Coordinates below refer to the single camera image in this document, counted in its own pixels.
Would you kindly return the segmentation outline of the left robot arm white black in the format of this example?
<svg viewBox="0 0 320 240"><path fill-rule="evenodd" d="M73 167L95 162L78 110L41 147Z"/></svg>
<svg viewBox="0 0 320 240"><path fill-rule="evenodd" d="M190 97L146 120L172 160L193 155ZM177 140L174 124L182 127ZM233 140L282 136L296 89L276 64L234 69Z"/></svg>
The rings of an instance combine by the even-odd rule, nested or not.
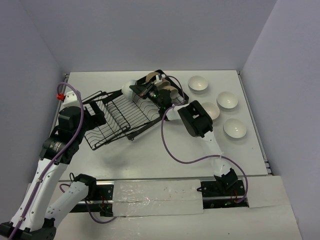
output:
<svg viewBox="0 0 320 240"><path fill-rule="evenodd" d="M96 103L94 114L80 106L68 106L59 112L58 125L43 143L37 170L16 214L0 225L1 236L9 240L52 240L63 219L82 200L98 193L96 178L79 174L53 204L50 200L62 174L79 150L86 131L106 123Z"/></svg>

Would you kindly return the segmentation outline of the beige floral bowl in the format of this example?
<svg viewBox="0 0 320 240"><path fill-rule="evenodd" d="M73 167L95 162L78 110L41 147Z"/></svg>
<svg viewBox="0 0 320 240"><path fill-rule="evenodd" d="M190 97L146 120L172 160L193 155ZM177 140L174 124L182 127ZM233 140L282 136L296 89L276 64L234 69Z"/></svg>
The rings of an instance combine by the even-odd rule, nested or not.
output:
<svg viewBox="0 0 320 240"><path fill-rule="evenodd" d="M159 90L170 90L171 83L168 80L163 80L162 83L158 86Z"/></svg>
<svg viewBox="0 0 320 240"><path fill-rule="evenodd" d="M154 83L154 80L156 79L155 76L158 75L158 74L160 74L160 73L157 72L157 71L154 71L154 72L149 73L149 74L146 76L145 82L146 82L146 83L149 83L149 82Z"/></svg>
<svg viewBox="0 0 320 240"><path fill-rule="evenodd" d="M171 99L175 99L175 98L178 97L179 91L178 91L177 88L175 88L175 87L173 87L173 86L170 85L170 86L167 87L167 90L170 91L170 97L171 97Z"/></svg>

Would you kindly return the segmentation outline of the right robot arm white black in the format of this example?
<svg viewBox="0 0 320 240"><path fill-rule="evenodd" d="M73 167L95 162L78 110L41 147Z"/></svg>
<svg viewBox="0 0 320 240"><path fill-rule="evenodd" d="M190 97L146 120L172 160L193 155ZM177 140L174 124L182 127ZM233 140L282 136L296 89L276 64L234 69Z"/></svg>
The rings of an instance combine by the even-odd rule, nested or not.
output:
<svg viewBox="0 0 320 240"><path fill-rule="evenodd" d="M164 136L164 122L181 120L185 129L192 137L200 137L211 144L217 144L213 136L213 120L203 106L194 100L190 103L178 104L173 102L171 97L172 92L177 89L158 88L152 82L137 85L129 83L123 85L121 92L128 100L132 100L134 95L139 96L141 99L150 99L157 107L159 107L159 115L161 117L161 140L168 155L176 162L184 165L190 165L200 162L205 159L213 158L214 178L217 181L217 190L223 195L229 195L234 189L238 181L238 176L235 170L231 167L230 163L235 162L223 155L208 155L200 157L192 161L183 161L176 158L169 150Z"/></svg>

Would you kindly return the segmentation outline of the white ribbed bowl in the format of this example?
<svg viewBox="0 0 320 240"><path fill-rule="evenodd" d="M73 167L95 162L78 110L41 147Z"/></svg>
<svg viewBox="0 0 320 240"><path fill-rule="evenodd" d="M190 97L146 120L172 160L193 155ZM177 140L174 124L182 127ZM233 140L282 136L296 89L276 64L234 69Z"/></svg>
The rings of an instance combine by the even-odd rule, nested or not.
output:
<svg viewBox="0 0 320 240"><path fill-rule="evenodd" d="M246 125L236 118L226 120L223 124L223 130L229 137L234 139L241 139L247 133Z"/></svg>
<svg viewBox="0 0 320 240"><path fill-rule="evenodd" d="M132 79L122 85L121 92L129 101L132 101L134 99L134 91L130 88L130 86L135 86L136 83L137 81Z"/></svg>

